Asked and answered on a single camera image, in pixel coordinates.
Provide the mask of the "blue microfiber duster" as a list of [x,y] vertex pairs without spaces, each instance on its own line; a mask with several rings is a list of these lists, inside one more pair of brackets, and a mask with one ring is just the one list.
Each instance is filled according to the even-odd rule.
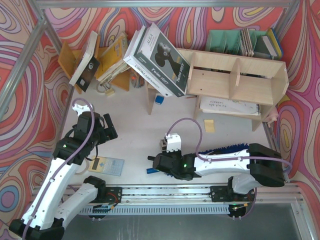
[[[245,149],[249,148],[249,144],[248,143],[240,143],[240,144],[234,144],[234,145],[229,145],[229,146],[225,146],[225,147],[220,147],[220,148],[215,148],[215,149],[209,149],[206,151],[200,151],[199,154],[202,155],[220,155],[220,154],[229,154],[229,153],[234,153],[234,152],[238,152],[238,151],[242,151]],[[154,168],[147,168],[146,169],[146,174],[150,175],[150,174],[155,174],[155,173],[159,173],[160,171]],[[172,174],[164,172],[164,174],[166,176],[169,177],[174,177]]]

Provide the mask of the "white black stapler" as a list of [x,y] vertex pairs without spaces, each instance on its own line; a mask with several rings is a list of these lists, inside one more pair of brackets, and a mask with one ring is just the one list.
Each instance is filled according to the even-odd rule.
[[160,148],[162,152],[167,151],[167,140],[165,138],[160,140]]

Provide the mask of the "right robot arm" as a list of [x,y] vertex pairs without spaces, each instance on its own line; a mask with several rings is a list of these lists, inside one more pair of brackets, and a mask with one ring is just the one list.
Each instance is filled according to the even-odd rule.
[[264,186],[285,185],[281,154],[259,143],[222,147],[199,154],[183,155],[180,150],[148,156],[152,167],[177,180],[191,181],[214,174],[229,174],[227,194],[246,195]]

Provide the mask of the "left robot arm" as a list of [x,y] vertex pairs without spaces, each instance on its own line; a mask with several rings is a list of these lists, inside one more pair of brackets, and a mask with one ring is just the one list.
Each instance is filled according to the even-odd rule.
[[106,182],[88,176],[80,188],[61,202],[76,171],[99,145],[116,139],[118,134],[110,115],[85,111],[77,124],[56,143],[47,176],[33,203],[20,219],[14,219],[9,230],[24,240],[60,240],[72,219],[89,203],[115,203]]

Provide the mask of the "light wooden bookshelf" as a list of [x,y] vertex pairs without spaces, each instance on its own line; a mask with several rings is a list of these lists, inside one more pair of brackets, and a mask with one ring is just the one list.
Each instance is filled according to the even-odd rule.
[[261,115],[246,116],[255,131],[289,87],[283,61],[182,48],[179,52],[190,63],[187,93],[196,96],[195,115],[203,96],[258,104]]

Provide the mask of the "black small tool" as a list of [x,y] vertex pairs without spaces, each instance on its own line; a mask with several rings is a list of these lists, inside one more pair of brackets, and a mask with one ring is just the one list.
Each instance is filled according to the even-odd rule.
[[150,161],[154,161],[155,157],[154,156],[148,156],[147,159],[150,160]]

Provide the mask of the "blue yellow calculator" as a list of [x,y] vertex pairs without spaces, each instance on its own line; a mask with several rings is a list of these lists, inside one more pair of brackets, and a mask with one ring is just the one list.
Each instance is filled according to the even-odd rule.
[[88,171],[120,177],[124,163],[124,159],[98,156],[90,162]]

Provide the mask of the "clear tape roll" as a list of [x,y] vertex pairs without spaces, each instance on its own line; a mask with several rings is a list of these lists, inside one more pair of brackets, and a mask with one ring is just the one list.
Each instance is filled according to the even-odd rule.
[[89,168],[89,161],[87,159],[84,159],[82,164],[76,170],[75,175],[84,174],[88,170],[88,168]]

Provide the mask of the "yellow sticky note pad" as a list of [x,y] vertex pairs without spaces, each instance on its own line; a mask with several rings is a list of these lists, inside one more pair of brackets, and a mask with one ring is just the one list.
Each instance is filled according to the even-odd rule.
[[215,122],[213,119],[205,119],[204,120],[204,129],[206,133],[214,133],[215,132]]

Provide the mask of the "pencil cup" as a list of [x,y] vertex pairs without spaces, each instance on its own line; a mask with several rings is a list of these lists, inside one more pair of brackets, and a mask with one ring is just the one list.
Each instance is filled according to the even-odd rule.
[[142,88],[145,85],[145,80],[138,73],[131,72],[130,73],[130,83],[134,88]]

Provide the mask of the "white black paperback book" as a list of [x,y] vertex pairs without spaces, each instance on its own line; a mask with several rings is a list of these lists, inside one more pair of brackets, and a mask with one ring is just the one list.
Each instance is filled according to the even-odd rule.
[[74,73],[69,81],[71,85],[78,86],[84,92],[88,89],[100,65],[95,57],[97,39],[98,34],[91,31],[79,56],[76,58]]

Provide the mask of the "blue white eraser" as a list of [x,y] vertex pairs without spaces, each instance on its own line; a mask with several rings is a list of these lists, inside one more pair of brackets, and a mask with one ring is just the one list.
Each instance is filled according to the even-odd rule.
[[155,97],[154,102],[157,105],[161,105],[164,102],[164,99],[165,99],[164,96],[157,94],[156,97]]

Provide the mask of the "white spiral notebook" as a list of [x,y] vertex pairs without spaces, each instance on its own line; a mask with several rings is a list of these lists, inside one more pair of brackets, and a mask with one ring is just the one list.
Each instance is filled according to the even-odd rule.
[[259,104],[208,96],[201,98],[199,108],[204,113],[250,116],[261,115]]

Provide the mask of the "yellow book stack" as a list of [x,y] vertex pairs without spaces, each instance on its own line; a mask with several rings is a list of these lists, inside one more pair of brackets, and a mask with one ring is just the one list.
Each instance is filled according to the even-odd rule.
[[110,46],[98,49],[97,59],[100,65],[96,79],[100,84],[110,83],[118,74],[129,68],[124,61],[128,46],[127,35],[123,31]]

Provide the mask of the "white Chokladfabriken book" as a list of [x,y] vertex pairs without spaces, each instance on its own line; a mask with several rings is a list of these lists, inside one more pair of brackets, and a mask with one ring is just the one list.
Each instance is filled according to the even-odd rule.
[[147,69],[147,67],[140,63],[138,58],[134,56],[144,37],[145,31],[146,27],[143,25],[140,30],[134,32],[123,60],[165,98],[171,97],[173,96],[173,93],[165,87],[163,83],[156,80],[155,76]]

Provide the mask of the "black white Twins story book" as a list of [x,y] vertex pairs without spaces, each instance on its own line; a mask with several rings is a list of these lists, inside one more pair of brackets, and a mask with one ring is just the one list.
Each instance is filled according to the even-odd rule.
[[157,25],[146,27],[134,56],[173,95],[186,95],[190,64]]

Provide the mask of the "pink pig figurine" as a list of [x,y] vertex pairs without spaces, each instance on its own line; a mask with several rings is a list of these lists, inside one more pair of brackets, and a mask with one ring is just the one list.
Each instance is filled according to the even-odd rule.
[[267,117],[263,120],[263,122],[267,123],[268,127],[270,128],[273,122],[278,120],[279,113],[276,107],[273,107]]

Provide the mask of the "green desk organizer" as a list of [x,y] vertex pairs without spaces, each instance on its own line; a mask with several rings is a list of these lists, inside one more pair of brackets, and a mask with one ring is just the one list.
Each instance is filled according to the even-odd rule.
[[248,40],[244,39],[244,30],[210,30],[205,50],[279,61],[266,31],[247,29],[246,32],[249,35]]

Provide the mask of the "blue covered book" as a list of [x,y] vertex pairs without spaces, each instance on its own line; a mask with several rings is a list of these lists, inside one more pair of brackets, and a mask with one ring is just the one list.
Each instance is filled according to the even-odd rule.
[[275,30],[273,28],[269,28],[265,32],[265,35],[269,37],[269,39],[270,39],[270,41],[271,41],[271,43],[277,53],[277,59],[281,60],[284,55],[284,51],[283,51],[280,40],[279,40]]

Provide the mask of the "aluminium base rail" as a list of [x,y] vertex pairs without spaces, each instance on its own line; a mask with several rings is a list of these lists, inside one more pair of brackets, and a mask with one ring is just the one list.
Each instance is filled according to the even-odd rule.
[[122,205],[191,205],[191,204],[250,204],[302,202],[298,186],[288,184],[279,188],[258,187],[248,193],[228,195],[226,185],[217,184],[127,184],[107,185],[103,197],[92,203],[97,205],[118,203]]

